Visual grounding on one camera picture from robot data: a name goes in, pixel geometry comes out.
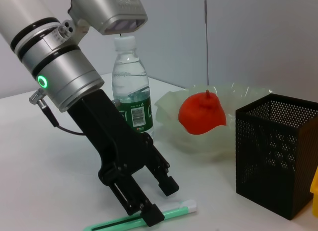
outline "barcode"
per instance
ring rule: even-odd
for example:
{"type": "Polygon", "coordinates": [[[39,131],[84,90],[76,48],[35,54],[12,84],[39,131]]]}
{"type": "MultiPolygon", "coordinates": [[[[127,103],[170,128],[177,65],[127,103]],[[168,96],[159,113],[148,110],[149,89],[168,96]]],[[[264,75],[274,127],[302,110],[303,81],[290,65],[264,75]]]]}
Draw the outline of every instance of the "barcode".
{"type": "Polygon", "coordinates": [[[146,124],[144,107],[133,108],[131,110],[131,116],[133,117],[133,126],[139,127],[146,124]]]}

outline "white bowl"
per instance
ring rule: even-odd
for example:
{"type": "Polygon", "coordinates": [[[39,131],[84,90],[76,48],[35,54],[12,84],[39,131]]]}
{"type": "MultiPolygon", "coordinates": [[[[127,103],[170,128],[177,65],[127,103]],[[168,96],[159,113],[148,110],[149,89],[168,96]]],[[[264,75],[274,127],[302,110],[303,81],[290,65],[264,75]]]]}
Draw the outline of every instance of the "white bowl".
{"type": "Polygon", "coordinates": [[[217,153],[235,151],[235,112],[237,109],[252,103],[272,91],[264,88],[229,84],[223,86],[197,86],[177,92],[168,92],[155,103],[158,107],[156,120],[169,132],[170,141],[181,146],[183,151],[196,153],[217,153]],[[179,110],[184,101],[191,95],[205,92],[215,93],[227,117],[226,126],[218,126],[201,134],[189,134],[178,120],[179,110]]]}

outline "black mesh pen holder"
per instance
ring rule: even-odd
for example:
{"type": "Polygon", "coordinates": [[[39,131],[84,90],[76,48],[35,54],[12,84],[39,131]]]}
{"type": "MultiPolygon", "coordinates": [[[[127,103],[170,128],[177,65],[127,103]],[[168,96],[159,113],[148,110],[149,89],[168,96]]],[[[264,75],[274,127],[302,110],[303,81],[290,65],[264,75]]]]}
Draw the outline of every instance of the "black mesh pen holder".
{"type": "Polygon", "coordinates": [[[317,167],[318,103],[270,94],[236,111],[238,194],[291,220],[317,167]]]}

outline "green bottle label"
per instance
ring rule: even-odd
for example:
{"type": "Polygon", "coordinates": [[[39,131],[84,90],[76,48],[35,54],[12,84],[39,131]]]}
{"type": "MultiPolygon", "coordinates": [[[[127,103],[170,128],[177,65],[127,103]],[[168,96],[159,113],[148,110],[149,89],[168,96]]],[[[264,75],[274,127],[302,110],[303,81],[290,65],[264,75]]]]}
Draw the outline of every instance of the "green bottle label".
{"type": "Polygon", "coordinates": [[[154,125],[150,97],[140,102],[121,103],[118,110],[129,126],[138,133],[143,133],[154,125]]]}

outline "white table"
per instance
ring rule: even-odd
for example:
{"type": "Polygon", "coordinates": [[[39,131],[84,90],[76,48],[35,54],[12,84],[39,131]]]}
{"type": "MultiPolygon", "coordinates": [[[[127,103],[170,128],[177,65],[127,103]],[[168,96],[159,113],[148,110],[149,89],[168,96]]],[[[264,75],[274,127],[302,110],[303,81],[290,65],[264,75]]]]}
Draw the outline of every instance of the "white table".
{"type": "MultiPolygon", "coordinates": [[[[103,89],[112,98],[111,75],[103,89]]],[[[168,91],[180,88],[150,79],[153,104],[168,91]]],[[[121,218],[126,213],[111,190],[97,177],[100,159],[85,137],[54,129],[25,93],[0,100],[0,230],[81,231],[121,218]]],[[[49,102],[60,124],[79,130],[67,113],[49,102]]],[[[194,199],[195,215],[162,223],[158,231],[311,231],[318,219],[306,207],[293,221],[237,195],[235,156],[203,160],[183,153],[168,142],[159,124],[155,146],[169,161],[169,174],[180,191],[166,198],[146,169],[134,175],[150,200],[159,207],[194,199]]]]}

